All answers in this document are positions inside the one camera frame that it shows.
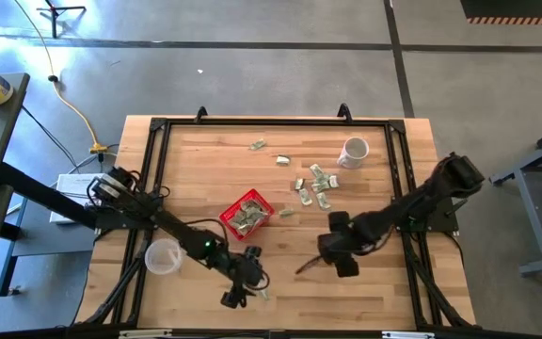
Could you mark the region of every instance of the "red plastic basket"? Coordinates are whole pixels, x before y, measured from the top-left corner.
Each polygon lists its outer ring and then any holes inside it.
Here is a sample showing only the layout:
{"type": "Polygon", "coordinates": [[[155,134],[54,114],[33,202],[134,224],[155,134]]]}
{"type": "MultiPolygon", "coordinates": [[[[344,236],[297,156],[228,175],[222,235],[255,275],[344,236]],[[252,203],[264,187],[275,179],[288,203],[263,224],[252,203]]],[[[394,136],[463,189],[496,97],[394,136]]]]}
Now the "red plastic basket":
{"type": "Polygon", "coordinates": [[[221,219],[221,222],[223,222],[223,225],[225,225],[225,228],[230,230],[230,232],[235,236],[236,239],[242,241],[246,239],[249,235],[251,235],[254,230],[259,228],[260,226],[264,225],[271,216],[275,213],[275,210],[269,202],[266,202],[263,199],[263,196],[259,194],[259,192],[256,191],[256,189],[252,188],[249,190],[248,193],[244,195],[244,197],[240,198],[237,202],[235,202],[230,208],[225,210],[225,212],[221,213],[218,217],[221,219]],[[263,208],[263,210],[267,213],[267,216],[263,219],[263,221],[259,222],[258,225],[254,225],[254,227],[248,232],[246,235],[241,235],[230,225],[230,220],[235,216],[235,213],[240,210],[240,206],[242,202],[254,200],[259,203],[259,205],[263,208]]]}

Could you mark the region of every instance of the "wooden table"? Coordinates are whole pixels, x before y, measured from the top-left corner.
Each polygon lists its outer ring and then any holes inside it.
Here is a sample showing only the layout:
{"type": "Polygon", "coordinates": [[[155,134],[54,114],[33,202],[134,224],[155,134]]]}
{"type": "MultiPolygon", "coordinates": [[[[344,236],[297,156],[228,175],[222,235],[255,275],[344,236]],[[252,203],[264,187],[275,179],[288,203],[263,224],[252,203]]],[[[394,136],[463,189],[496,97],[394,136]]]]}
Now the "wooden table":
{"type": "MultiPolygon", "coordinates": [[[[140,170],[150,119],[151,116],[127,117],[116,165],[140,170]]],[[[437,163],[432,131],[426,119],[407,119],[405,123],[419,184],[437,163]]],[[[391,176],[381,128],[174,126],[163,185],[170,188],[165,207],[175,216],[184,221],[217,218],[251,188],[256,188],[276,211],[289,206],[296,213],[289,218],[273,216],[269,224],[252,234],[246,243],[238,242],[230,234],[231,250],[241,251],[246,245],[263,248],[261,261],[271,277],[270,300],[250,298],[245,309],[228,309],[219,301],[231,283],[217,272],[187,259],[179,273],[147,274],[138,327],[414,329],[405,258],[397,233],[381,251],[358,257],[360,275],[357,277],[340,279],[333,266],[318,266],[301,275],[294,274],[317,254],[316,236],[328,232],[327,212],[319,208],[316,200],[311,206],[301,205],[293,190],[296,177],[312,178],[309,166],[314,163],[325,172],[338,174],[340,187],[327,191],[333,211],[345,210],[355,216],[379,210],[391,200],[391,176]],[[341,169],[336,165],[336,158],[344,141],[352,136],[364,137],[370,145],[370,153],[361,169],[341,169]],[[267,141],[267,146],[250,151],[248,145],[260,137],[267,141]],[[290,155],[291,165],[277,166],[277,154],[290,155]]],[[[406,189],[407,185],[402,183],[402,187],[406,189]]],[[[207,227],[220,234],[218,225],[207,227]]],[[[168,236],[158,231],[155,238],[168,236]]],[[[126,237],[126,232],[115,231],[96,244],[77,321],[93,314],[117,282],[126,237]]],[[[470,296],[456,246],[443,234],[429,234],[428,246],[438,286],[459,313],[473,323],[470,296]]],[[[422,287],[420,293],[424,314],[430,319],[425,288],[422,287]]],[[[127,293],[125,309],[131,304],[132,295],[127,293]]]]}

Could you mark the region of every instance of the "clear plastic cup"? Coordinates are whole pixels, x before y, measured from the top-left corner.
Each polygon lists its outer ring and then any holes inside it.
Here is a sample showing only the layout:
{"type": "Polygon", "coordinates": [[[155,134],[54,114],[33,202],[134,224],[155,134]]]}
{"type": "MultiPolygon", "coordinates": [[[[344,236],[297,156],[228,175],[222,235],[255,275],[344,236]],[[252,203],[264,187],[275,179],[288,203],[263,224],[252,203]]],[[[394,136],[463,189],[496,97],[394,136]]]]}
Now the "clear plastic cup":
{"type": "Polygon", "coordinates": [[[158,239],[151,243],[144,258],[153,274],[163,275],[177,271],[183,262],[183,250],[173,239],[158,239]]]}

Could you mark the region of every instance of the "gray floor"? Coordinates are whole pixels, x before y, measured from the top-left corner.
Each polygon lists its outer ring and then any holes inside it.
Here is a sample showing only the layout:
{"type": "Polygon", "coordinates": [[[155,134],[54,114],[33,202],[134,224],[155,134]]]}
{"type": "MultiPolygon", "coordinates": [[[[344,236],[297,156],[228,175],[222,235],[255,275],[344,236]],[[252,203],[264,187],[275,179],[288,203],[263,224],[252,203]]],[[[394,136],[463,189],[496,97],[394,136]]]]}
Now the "gray floor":
{"type": "MultiPolygon", "coordinates": [[[[22,1],[44,34],[45,18],[22,1]]],[[[65,13],[62,37],[390,43],[381,0],[137,0],[86,4],[65,13]]],[[[469,25],[457,0],[394,0],[402,43],[542,45],[542,26],[469,25]]],[[[34,37],[14,3],[0,0],[0,35],[34,37]]],[[[65,95],[91,119],[104,144],[117,143],[128,114],[334,115],[403,117],[390,51],[51,48],[65,95]]],[[[438,152],[467,154],[486,175],[530,152],[542,137],[542,54],[405,53],[416,117],[429,118],[438,152]]],[[[25,105],[77,160],[90,146],[83,123],[53,93],[42,48],[0,38],[0,73],[32,76],[25,105]]],[[[6,160],[45,182],[71,165],[22,115],[6,160]]],[[[98,171],[93,165],[86,171],[98,171]]],[[[460,210],[466,274],[478,324],[542,334],[542,274],[518,265],[539,258],[515,182],[486,185],[460,210]]],[[[0,266],[6,244],[0,244],[0,266]]],[[[27,293],[0,299],[0,331],[71,323],[88,252],[27,257],[12,284],[27,293]]]]}

